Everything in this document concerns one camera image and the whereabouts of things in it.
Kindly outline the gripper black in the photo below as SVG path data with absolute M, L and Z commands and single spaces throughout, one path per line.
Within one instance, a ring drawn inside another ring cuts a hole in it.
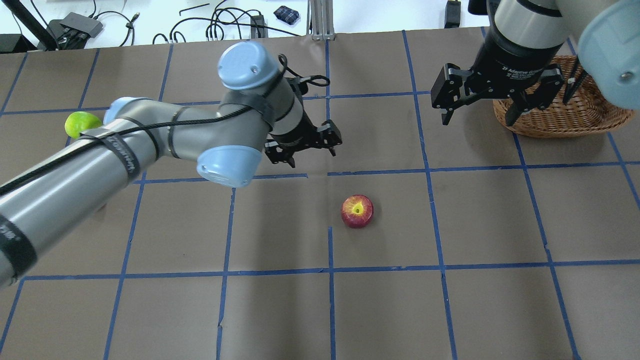
M 553 63 L 563 41 L 541 48 L 514 42 L 504 35 L 486 35 L 473 64 L 462 68 L 445 63 L 430 89 L 430 105 L 450 124 L 456 109 L 478 100 L 511 100 L 506 126 L 513 126 L 530 109 L 546 109 L 564 78 Z
M 302 120 L 288 133 L 276 135 L 266 140 L 264 152 L 268 158 L 280 158 L 279 161 L 296 168 L 294 154 L 305 150 L 328 150 L 336 157 L 336 146 L 343 144 L 343 137 L 338 126 L 327 120 L 320 126 L 311 121 Z

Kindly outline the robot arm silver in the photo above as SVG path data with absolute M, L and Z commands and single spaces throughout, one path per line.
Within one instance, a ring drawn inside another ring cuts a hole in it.
M 639 109 L 637 0 L 471 0 L 468 11 L 487 16 L 489 29 L 471 68 L 446 63 L 439 71 L 430 102 L 443 125 L 478 100 L 511 100 L 509 126 L 547 109 L 565 83 L 553 57 L 569 37 L 602 96 L 620 109 Z
M 334 156 L 343 143 L 332 120 L 314 125 L 304 107 L 308 86 L 329 86 L 327 76 L 298 75 L 286 55 L 254 40 L 227 48 L 217 71 L 227 89 L 217 110 L 121 97 L 101 126 L 2 185 L 2 288 L 162 157 L 193 161 L 203 179 L 242 188 L 263 157 L 295 167 L 295 153 Z

